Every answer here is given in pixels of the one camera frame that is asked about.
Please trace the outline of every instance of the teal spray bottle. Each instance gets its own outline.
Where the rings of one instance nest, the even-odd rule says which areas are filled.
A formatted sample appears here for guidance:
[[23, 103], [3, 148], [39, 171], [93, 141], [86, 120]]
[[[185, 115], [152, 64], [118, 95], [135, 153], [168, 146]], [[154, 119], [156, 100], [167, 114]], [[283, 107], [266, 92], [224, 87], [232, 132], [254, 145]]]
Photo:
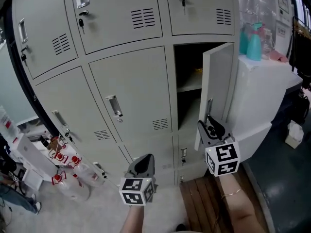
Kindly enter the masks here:
[[259, 36], [259, 29], [262, 27], [261, 22], [253, 24], [253, 33], [247, 46], [246, 57], [250, 60], [261, 60], [261, 42]]

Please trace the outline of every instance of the wooden pallet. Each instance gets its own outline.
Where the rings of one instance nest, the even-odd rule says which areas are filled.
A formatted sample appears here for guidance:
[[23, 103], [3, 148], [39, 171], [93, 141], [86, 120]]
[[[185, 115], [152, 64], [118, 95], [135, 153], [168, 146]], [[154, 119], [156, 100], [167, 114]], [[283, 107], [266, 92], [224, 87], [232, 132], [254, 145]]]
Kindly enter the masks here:
[[[242, 167], [240, 167], [238, 173], [235, 174], [235, 177], [253, 203], [259, 223], [266, 232], [269, 232], [257, 196]], [[221, 199], [223, 191], [218, 178], [207, 175], [196, 180], [182, 183], [180, 185], [180, 190], [188, 215], [187, 228], [189, 231], [233, 233], [226, 203]]]

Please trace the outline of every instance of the person's leg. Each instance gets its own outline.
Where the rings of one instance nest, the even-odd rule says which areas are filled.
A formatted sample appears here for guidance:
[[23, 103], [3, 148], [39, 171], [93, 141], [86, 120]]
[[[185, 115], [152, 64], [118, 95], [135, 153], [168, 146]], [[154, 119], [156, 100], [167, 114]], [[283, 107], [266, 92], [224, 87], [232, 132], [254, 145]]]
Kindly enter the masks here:
[[25, 197], [7, 185], [0, 184], [0, 197], [12, 204], [22, 206], [25, 210], [37, 213], [38, 209], [32, 198]]

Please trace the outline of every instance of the red cap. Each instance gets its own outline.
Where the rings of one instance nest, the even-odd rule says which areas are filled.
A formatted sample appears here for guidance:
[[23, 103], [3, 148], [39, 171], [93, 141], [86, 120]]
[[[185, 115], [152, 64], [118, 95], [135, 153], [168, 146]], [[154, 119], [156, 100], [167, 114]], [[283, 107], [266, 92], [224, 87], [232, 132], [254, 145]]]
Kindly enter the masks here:
[[78, 161], [78, 157], [77, 156], [73, 156], [71, 159], [72, 159], [73, 162], [77, 162]]
[[58, 180], [60, 180], [60, 175], [59, 174], [55, 174], [54, 178], [58, 181]]

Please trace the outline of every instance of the shelf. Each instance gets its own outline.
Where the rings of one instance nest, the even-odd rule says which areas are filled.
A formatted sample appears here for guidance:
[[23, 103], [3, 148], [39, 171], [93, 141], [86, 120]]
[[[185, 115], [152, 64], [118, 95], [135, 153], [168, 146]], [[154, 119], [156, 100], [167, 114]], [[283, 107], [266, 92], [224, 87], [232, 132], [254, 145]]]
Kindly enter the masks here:
[[198, 90], [202, 88], [202, 72], [193, 72], [183, 84], [178, 84], [177, 92]]
[[183, 113], [180, 115], [181, 120], [179, 125], [179, 130], [195, 129], [199, 120], [200, 113], [200, 98], [192, 100], [189, 104], [184, 107]]

